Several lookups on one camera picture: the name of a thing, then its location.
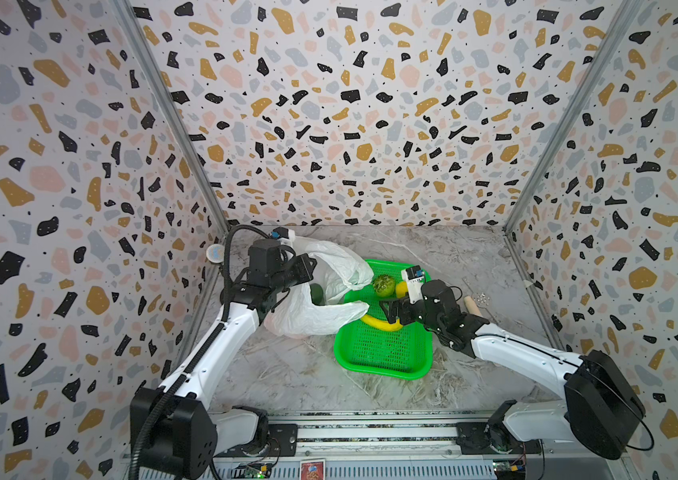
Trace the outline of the yellow banana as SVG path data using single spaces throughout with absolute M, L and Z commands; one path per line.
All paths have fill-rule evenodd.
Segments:
M 361 318 L 361 321 L 372 328 L 384 332 L 397 332 L 403 328 L 403 325 L 399 321 L 390 323 L 387 320 L 381 320 L 370 315 L 364 315 Z

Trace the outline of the yellow lemon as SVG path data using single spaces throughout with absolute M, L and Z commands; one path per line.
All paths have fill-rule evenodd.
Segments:
M 396 284 L 395 295 L 398 299 L 405 298 L 409 293 L 408 283 L 401 281 Z

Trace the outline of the bumpy green custard apple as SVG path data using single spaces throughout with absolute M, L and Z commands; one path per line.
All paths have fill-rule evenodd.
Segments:
M 388 274 L 380 274 L 373 279 L 372 287 L 379 298 L 390 298 L 396 295 L 397 281 Z

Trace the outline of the white plastic bag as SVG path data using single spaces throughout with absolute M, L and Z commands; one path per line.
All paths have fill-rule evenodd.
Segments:
M 360 319 L 370 306 L 363 301 L 346 303 L 349 292 L 369 286 L 374 273 L 368 263 L 349 248 L 327 240 L 288 232 L 285 244 L 317 262 L 313 279 L 293 287 L 263 325 L 277 336 L 304 338 L 337 333 Z

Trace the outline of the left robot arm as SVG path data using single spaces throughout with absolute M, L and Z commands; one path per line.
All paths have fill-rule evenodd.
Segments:
M 210 403 L 237 352 L 292 288 L 313 280 L 318 262 L 274 236 L 255 241 L 248 258 L 237 278 L 230 275 L 230 261 L 223 261 L 219 316 L 158 387 L 142 387 L 135 394 L 128 478 L 137 479 L 149 468 L 176 479 L 198 479 L 215 472 L 214 459 L 222 453 L 259 457 L 269 452 L 265 411 L 238 406 L 211 414 Z

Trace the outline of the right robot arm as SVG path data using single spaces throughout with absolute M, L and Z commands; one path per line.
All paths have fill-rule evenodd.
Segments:
M 645 408 L 605 352 L 577 354 L 512 334 L 484 318 L 473 300 L 459 302 L 440 280 L 412 282 L 408 293 L 381 301 L 389 325 L 418 323 L 440 343 L 472 359 L 511 369 L 556 395 L 556 400 L 508 400 L 472 442 L 497 452 L 536 441 L 574 443 L 608 460 L 630 449 Z

